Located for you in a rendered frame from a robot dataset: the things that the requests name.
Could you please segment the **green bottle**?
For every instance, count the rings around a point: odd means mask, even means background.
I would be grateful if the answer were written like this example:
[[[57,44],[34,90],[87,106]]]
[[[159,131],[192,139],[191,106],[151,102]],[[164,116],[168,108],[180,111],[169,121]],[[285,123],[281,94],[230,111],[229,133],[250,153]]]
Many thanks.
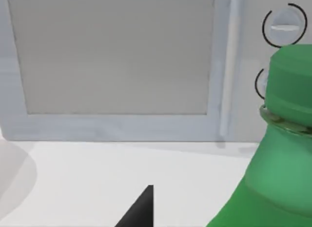
[[[271,56],[260,114],[265,135],[206,227],[312,227],[312,44]]]

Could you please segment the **pale microwave oven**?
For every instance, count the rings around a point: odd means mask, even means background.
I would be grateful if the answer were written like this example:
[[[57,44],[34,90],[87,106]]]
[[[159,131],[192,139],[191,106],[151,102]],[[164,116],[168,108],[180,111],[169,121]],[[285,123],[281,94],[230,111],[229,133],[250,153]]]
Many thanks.
[[[242,0],[238,54],[234,73],[229,132],[215,142],[258,142],[266,125],[259,115],[262,99],[254,81],[262,68],[268,68],[271,55],[278,50],[263,39],[261,25],[270,10],[279,10],[293,2],[308,15],[308,29],[298,43],[312,43],[312,0]]]

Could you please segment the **pale microwave door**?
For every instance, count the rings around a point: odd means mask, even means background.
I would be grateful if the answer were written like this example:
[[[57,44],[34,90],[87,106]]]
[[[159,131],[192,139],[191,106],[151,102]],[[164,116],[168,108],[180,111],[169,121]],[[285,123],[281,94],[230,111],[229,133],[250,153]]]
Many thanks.
[[[231,0],[0,0],[10,141],[220,138]]]

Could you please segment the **pale round microwave knob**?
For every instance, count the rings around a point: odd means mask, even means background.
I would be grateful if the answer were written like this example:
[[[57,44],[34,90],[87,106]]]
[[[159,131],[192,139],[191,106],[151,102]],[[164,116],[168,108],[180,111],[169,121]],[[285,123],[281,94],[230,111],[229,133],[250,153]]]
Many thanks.
[[[271,47],[281,48],[297,44],[308,29],[308,15],[303,7],[289,2],[279,10],[270,10],[264,17],[261,32],[264,41]]]
[[[265,99],[268,74],[269,74],[269,69],[262,68],[258,72],[254,81],[254,88],[255,88],[256,94],[263,100]]]

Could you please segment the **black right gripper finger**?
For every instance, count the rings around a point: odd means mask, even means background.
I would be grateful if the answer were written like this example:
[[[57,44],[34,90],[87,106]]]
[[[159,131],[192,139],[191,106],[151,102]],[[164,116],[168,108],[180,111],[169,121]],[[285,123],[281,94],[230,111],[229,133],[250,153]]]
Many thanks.
[[[154,227],[154,186],[148,185],[115,227]]]

